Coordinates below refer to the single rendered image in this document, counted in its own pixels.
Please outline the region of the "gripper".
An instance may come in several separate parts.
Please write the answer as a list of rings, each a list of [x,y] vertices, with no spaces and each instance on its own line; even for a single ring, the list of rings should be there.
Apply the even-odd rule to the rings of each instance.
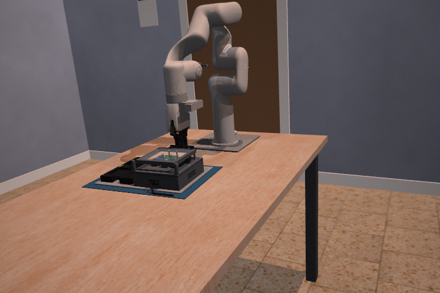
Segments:
[[[184,148],[184,145],[188,145],[187,131],[190,127],[190,113],[185,112],[184,104],[167,102],[166,125],[170,135],[175,139],[176,148]]]

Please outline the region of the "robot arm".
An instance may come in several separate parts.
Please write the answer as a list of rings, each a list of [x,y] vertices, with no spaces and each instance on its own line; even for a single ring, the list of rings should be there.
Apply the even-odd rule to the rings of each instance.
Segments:
[[[187,99],[186,87],[186,81],[196,81],[201,77],[202,67],[196,61],[182,60],[205,47],[211,33],[213,68],[235,70],[235,73],[214,74],[208,80],[214,129],[211,144],[216,147],[239,143],[235,138],[233,103],[228,95],[246,93],[249,61],[244,48],[231,47],[231,34],[225,26],[237,24],[241,16],[241,7],[237,2],[198,6],[186,36],[172,47],[163,66],[167,102],[184,104],[185,112],[202,108],[203,100]]]

